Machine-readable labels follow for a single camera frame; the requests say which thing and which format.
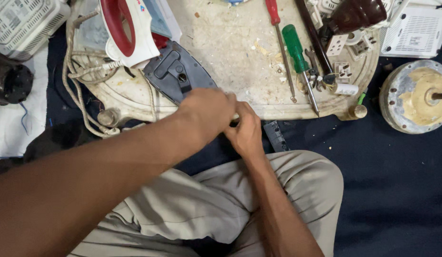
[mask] spanner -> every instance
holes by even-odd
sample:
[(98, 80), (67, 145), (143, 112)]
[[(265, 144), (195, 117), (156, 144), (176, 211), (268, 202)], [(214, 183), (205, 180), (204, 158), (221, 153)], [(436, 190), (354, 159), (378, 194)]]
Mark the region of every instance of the spanner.
[[(310, 49), (310, 51), (305, 49), (305, 54), (309, 57), (310, 62), (311, 62), (311, 66), (313, 66), (313, 70), (315, 71), (316, 78), (313, 82), (313, 85), (315, 86), (316, 90), (322, 92), (320, 83), (318, 81), (318, 77), (320, 76), (320, 73), (318, 70), (318, 64), (316, 62), (316, 53), (312, 47), (309, 47), (309, 49)], [(326, 85), (324, 85), (324, 83), (321, 83), (321, 84), (322, 84), (322, 87), (324, 87), (324, 89), (327, 89), (327, 87), (326, 87)]]

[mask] white cloth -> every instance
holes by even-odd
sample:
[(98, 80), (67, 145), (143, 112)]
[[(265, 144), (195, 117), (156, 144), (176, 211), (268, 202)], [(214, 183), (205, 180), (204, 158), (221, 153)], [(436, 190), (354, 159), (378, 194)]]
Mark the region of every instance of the white cloth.
[(34, 74), (34, 83), (29, 97), (23, 102), (28, 114), (23, 120), (27, 132), (21, 124), (25, 114), (19, 104), (0, 106), (0, 157), (21, 156), (32, 140), (45, 130), (46, 88), (48, 87), (48, 45), (41, 47), (29, 60), (24, 62)]
[[(333, 256), (343, 195), (340, 169), (309, 151), (267, 157), (324, 255)], [(211, 237), (234, 242), (229, 257), (264, 257), (258, 207), (242, 160), (193, 177), (171, 169), (126, 198), (69, 256), (196, 257), (180, 239)]]

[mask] metal rod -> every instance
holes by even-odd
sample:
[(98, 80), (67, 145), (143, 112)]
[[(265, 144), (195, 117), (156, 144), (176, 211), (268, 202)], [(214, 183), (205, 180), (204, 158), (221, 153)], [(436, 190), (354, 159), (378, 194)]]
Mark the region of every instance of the metal rod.
[(333, 73), (331, 62), (329, 61), (326, 51), (322, 47), (321, 41), (319, 40), (318, 32), (316, 31), (315, 25), (311, 20), (311, 16), (306, 7), (305, 1), (295, 0), (295, 3), (297, 4), (297, 9), (298, 12), (300, 13), (300, 16), (302, 17), (302, 20), (304, 21), (309, 38), (311, 40), (311, 44), (315, 49), (316, 56), (318, 56), (319, 63), (321, 64), (321, 67), (324, 71), (324, 75), (329, 75)]
[(286, 76), (288, 78), (289, 88), (291, 89), (291, 94), (292, 94), (291, 100), (293, 103), (296, 103), (297, 100), (295, 99), (295, 90), (294, 90), (294, 85), (292, 84), (291, 70), (289, 69), (288, 58), (286, 56), (286, 50), (284, 49), (283, 38), (281, 37), (281, 31), (279, 29), (278, 24), (279, 23), (275, 25), (275, 28), (278, 34), (279, 47), (281, 49), (281, 56), (283, 57), (284, 67), (286, 68)]
[(305, 79), (305, 85), (307, 87), (307, 91), (308, 91), (308, 95), (309, 95), (309, 99), (311, 101), (311, 106), (313, 107), (313, 110), (315, 111), (315, 113), (318, 115), (319, 117), (319, 109), (318, 109), (318, 105), (316, 104), (316, 99), (315, 99), (315, 95), (313, 95), (313, 90), (311, 89), (311, 85), (309, 85), (309, 81), (308, 81), (308, 77), (304, 72), (302, 72), (302, 74), (304, 75), (304, 79)]
[(433, 93), (432, 94), (432, 100), (441, 100), (442, 99), (442, 93)]

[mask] floor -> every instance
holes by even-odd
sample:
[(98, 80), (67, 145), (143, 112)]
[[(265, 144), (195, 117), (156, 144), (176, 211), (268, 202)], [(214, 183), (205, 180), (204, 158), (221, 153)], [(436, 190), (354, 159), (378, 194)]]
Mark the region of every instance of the floor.
[[(48, 126), (81, 117), (61, 83), (65, 27), (50, 39)], [(336, 116), (280, 121), (291, 149), (311, 150), (336, 163), (345, 191), (338, 220), (335, 256), (442, 256), (442, 127), (421, 135), (392, 129), (383, 119), (378, 93), (389, 71), (413, 61), (380, 58), (364, 100), (367, 117), (342, 122)], [(435, 58), (442, 63), (442, 50)], [(87, 109), (99, 103), (86, 93)], [(263, 138), (267, 153), (273, 152)], [(239, 156), (222, 135), (178, 165), (192, 175)]]

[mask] screwdriver handle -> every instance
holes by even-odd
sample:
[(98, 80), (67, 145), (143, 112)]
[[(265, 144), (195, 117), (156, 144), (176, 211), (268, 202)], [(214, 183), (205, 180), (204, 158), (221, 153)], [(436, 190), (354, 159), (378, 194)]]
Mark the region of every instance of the screwdriver handle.
[(294, 69), (297, 73), (302, 73), (309, 70), (308, 62), (305, 61), (303, 55), (303, 48), (300, 40), (298, 39), (297, 31), (294, 25), (289, 24), (283, 28), (283, 38), (288, 46), (289, 54), (294, 59)]
[(265, 0), (265, 4), (267, 5), (268, 13), (270, 14), (270, 18), (272, 20), (272, 25), (275, 26), (281, 22), (278, 16), (278, 8), (277, 2), (275, 0)]

